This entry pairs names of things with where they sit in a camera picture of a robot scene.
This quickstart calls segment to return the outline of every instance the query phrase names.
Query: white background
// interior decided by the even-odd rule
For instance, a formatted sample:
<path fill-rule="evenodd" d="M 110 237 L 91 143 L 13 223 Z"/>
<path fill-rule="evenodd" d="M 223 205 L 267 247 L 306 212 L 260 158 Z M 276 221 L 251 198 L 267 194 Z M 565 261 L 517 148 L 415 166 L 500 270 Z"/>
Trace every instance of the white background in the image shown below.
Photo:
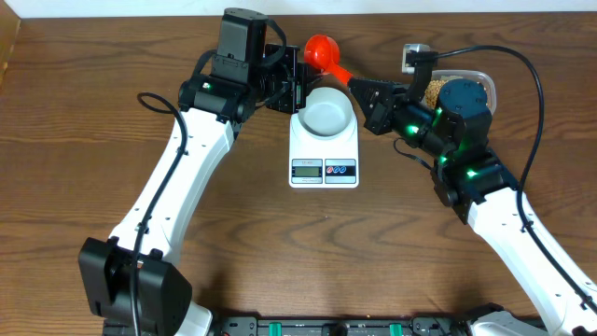
<path fill-rule="evenodd" d="M 267 15 L 597 10 L 597 0 L 6 0 L 6 2 L 23 19 L 219 16 L 227 7 L 243 7 Z"/>

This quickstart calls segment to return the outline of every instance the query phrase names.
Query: plastic container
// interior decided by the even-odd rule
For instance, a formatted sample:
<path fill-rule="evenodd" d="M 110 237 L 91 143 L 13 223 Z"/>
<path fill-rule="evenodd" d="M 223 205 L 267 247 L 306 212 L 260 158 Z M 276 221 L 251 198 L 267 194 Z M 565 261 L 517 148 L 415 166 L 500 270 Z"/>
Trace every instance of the plastic container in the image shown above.
<path fill-rule="evenodd" d="M 487 107 L 492 112 L 495 112 L 497 106 L 497 95 L 495 94 L 495 84 L 491 77 L 479 71 L 472 70 L 436 70 L 431 75 L 431 80 L 452 80 L 466 78 L 480 83 L 487 92 Z"/>

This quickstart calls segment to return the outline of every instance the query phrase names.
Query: red scoop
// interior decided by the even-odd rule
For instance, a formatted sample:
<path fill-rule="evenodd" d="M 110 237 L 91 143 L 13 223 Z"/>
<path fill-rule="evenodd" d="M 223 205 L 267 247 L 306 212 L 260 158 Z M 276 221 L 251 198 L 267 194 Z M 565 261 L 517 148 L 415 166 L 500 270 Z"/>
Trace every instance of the red scoop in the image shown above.
<path fill-rule="evenodd" d="M 305 62 L 311 66 L 332 74 L 344 85 L 353 77 L 353 74 L 340 67 L 340 49 L 331 37 L 314 35 L 307 42 L 305 48 Z"/>

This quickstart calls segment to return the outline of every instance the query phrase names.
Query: digital scale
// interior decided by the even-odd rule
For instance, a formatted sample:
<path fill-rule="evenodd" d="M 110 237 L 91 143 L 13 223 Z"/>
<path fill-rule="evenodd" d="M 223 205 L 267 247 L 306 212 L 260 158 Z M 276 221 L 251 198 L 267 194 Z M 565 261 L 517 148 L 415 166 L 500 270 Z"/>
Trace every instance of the digital scale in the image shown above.
<path fill-rule="evenodd" d="M 356 188 L 358 130 L 350 99 L 336 89 L 311 92 L 290 119 L 288 183 L 292 188 Z"/>

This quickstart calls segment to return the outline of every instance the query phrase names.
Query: wooden table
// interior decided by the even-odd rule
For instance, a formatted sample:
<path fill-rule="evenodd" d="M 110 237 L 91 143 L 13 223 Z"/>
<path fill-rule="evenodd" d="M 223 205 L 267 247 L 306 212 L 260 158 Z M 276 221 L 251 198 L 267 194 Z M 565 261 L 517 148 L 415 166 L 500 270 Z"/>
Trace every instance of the wooden table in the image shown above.
<path fill-rule="evenodd" d="M 541 148 L 527 185 L 544 224 L 597 278 L 597 15 L 458 14 L 278 17 L 289 41 L 336 38 L 359 76 L 399 74 L 405 43 L 448 51 L 520 50 L 545 86 Z M 28 20 L 0 95 L 0 333 L 94 334 L 76 257 L 107 238 L 141 192 L 174 119 L 135 100 L 172 102 L 220 18 Z M 441 68 L 492 76 L 491 145 L 520 175 L 537 99 L 520 61 L 480 52 Z M 363 115 L 357 111 L 359 123 Z M 259 110 L 220 163 L 189 225 L 180 269 L 206 307 L 262 315 L 459 313 L 498 302 L 535 308 L 497 255 L 451 209 L 429 174 L 395 154 L 394 135 L 360 128 L 355 190 L 287 185 L 285 114 Z"/>

